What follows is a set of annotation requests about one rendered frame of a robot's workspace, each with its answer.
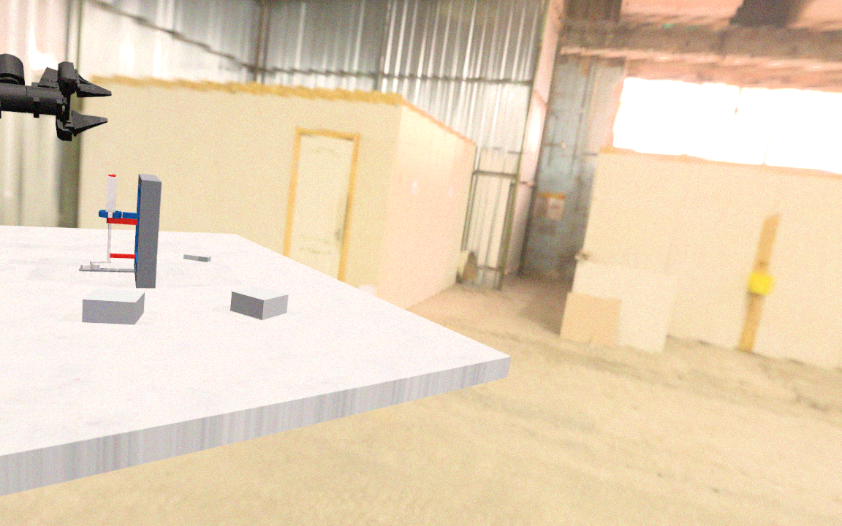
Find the grey rectangular bar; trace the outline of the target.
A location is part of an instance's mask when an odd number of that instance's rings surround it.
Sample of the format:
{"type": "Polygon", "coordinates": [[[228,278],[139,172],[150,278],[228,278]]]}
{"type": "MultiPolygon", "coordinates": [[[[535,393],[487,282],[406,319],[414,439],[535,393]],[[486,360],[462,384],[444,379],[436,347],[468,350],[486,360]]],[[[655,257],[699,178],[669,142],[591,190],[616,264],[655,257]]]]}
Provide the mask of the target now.
{"type": "Polygon", "coordinates": [[[206,262],[208,262],[208,261],[210,261],[210,260],[211,260],[211,256],[206,256],[206,254],[190,254],[190,253],[186,253],[186,254],[184,254],[184,255],[183,255],[183,259],[189,259],[189,260],[194,260],[194,261],[206,261],[206,262]]]}

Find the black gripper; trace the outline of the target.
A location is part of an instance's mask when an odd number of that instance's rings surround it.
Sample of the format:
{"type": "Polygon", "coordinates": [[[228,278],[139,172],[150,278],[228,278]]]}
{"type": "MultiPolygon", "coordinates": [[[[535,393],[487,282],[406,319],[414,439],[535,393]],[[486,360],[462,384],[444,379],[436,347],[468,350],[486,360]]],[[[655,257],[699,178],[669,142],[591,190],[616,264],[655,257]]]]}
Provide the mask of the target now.
{"type": "Polygon", "coordinates": [[[28,113],[34,118],[39,118],[38,114],[55,115],[57,137],[66,141],[72,141],[72,135],[77,136],[98,124],[107,123],[107,118],[81,115],[74,110],[69,115],[70,94],[76,92],[77,97],[103,97],[112,96],[113,92],[83,79],[74,69],[73,62],[58,64],[57,78],[57,88],[37,87],[37,81],[26,86],[28,113]],[[61,109],[62,104],[66,109],[61,109]]]}

